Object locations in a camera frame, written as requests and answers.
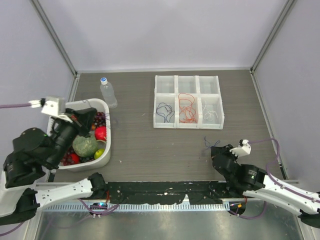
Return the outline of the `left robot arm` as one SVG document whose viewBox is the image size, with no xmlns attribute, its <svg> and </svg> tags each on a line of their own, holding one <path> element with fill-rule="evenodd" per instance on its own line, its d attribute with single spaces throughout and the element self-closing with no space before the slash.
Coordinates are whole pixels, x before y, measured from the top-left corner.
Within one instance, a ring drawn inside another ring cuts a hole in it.
<svg viewBox="0 0 320 240">
<path fill-rule="evenodd" d="M 55 117 L 50 134 L 31 127 L 12 141 L 13 152 L 4 161 L 0 179 L 2 226 L 30 220 L 37 211 L 58 202 L 78 198 L 100 200 L 106 195 L 107 184 L 98 172 L 56 189 L 32 189 L 35 181 L 46 174 L 44 168 L 58 169 L 77 136 L 89 136 L 97 110 L 66 108 L 65 114 L 69 120 Z"/>
</svg>

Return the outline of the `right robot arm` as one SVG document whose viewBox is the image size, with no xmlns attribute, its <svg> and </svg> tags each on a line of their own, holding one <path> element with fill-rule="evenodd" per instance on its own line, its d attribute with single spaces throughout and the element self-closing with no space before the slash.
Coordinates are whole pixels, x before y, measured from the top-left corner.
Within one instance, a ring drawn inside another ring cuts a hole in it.
<svg viewBox="0 0 320 240">
<path fill-rule="evenodd" d="M 233 198 L 242 195 L 263 200 L 296 215 L 302 223 L 319 228 L 320 194 L 284 182 L 255 165 L 239 164 L 238 158 L 248 156 L 251 150 L 247 140 L 237 147 L 210 147 L 212 166 L 226 180 L 226 193 Z"/>
</svg>

